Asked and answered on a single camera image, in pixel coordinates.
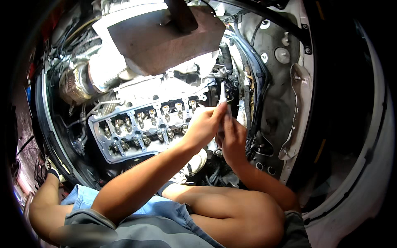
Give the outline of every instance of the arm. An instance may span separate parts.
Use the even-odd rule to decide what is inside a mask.
[[[205,108],[199,116],[193,117],[195,120],[177,145],[113,178],[99,191],[91,209],[115,224],[137,211],[211,141],[226,105]]]
[[[269,194],[283,211],[301,212],[297,197],[288,187],[267,173],[253,167],[245,157],[247,129],[236,119],[226,115],[222,123],[225,137],[216,137],[227,164],[250,190]]]

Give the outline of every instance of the engine bay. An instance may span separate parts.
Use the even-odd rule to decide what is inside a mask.
[[[62,161],[56,153],[66,173],[79,173],[88,185],[102,187],[177,144],[197,108],[217,106],[224,85],[233,117],[249,131],[247,159],[285,183],[310,109],[311,94],[305,92],[311,92],[311,81],[302,66],[302,44],[241,7],[187,2],[221,23],[221,37],[219,31],[208,34],[219,47],[170,68],[166,60],[153,62],[167,68],[155,75],[152,68],[123,56],[110,34],[117,23],[165,10],[163,1],[94,1],[88,9],[77,3],[60,19],[43,56],[42,83],[48,88],[43,100],[54,128],[53,145],[67,158]],[[91,15],[84,19],[87,11]],[[238,187],[215,139],[204,149],[207,164],[190,183]]]

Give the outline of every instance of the coolant hose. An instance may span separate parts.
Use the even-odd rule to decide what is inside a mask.
[[[226,42],[221,40],[221,43],[219,44],[219,48],[221,49],[226,69],[228,71],[229,70],[233,70],[233,63],[231,62],[231,55],[230,55],[229,46],[226,44]]]

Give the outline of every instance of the blue shorts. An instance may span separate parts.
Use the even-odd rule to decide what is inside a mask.
[[[98,193],[99,191],[95,189],[76,184],[72,192],[61,202],[61,205],[74,204],[72,211],[81,208],[91,208]],[[152,196],[145,205],[133,214],[158,215],[171,219],[194,232],[213,247],[225,248],[194,223],[186,208],[186,204],[180,204],[161,196]]]

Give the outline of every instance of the shoe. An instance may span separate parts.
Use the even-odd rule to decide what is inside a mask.
[[[208,155],[204,149],[194,155],[187,164],[173,176],[170,181],[176,182],[178,184],[184,184],[187,182],[187,178],[195,175],[199,172],[207,162]]]
[[[66,181],[63,175],[59,173],[58,169],[55,167],[54,163],[51,161],[49,157],[46,158],[46,161],[44,162],[44,166],[46,167],[47,171],[50,170],[55,171],[61,183]]]

